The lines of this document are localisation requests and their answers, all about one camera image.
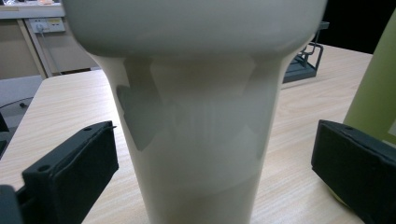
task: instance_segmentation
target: white object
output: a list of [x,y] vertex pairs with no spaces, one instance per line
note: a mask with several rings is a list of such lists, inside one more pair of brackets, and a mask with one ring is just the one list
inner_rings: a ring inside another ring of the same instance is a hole
[[249,223],[279,86],[325,4],[64,1],[112,86],[151,223]]

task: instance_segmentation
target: power socket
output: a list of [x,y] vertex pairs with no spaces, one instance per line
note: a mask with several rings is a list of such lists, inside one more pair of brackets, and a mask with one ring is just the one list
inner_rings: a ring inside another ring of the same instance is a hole
[[62,32],[64,31],[64,23],[62,18],[47,18],[47,24],[50,32]]
[[46,18],[33,18],[29,19],[34,33],[48,33],[50,31]]
[[29,19],[34,33],[63,32],[62,18],[33,18]]

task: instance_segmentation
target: green object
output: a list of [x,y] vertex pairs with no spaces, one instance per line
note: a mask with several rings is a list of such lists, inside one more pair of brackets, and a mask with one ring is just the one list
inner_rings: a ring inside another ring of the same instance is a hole
[[376,46],[344,123],[396,147],[396,10]]

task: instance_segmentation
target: floor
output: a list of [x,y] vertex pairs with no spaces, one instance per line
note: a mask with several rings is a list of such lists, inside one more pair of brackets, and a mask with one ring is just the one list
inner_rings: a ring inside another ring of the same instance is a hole
[[0,159],[42,82],[41,76],[0,79],[0,113],[9,132],[0,132]]

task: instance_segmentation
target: wooden table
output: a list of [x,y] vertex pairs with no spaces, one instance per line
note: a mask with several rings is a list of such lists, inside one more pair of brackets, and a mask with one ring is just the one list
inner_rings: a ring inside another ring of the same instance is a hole
[[[319,119],[342,122],[372,55],[326,46],[314,78],[282,86],[252,224],[362,223],[311,170]],[[85,223],[149,223],[104,73],[44,80],[0,160],[0,184],[23,186],[21,171],[83,127],[112,119],[120,169]]]

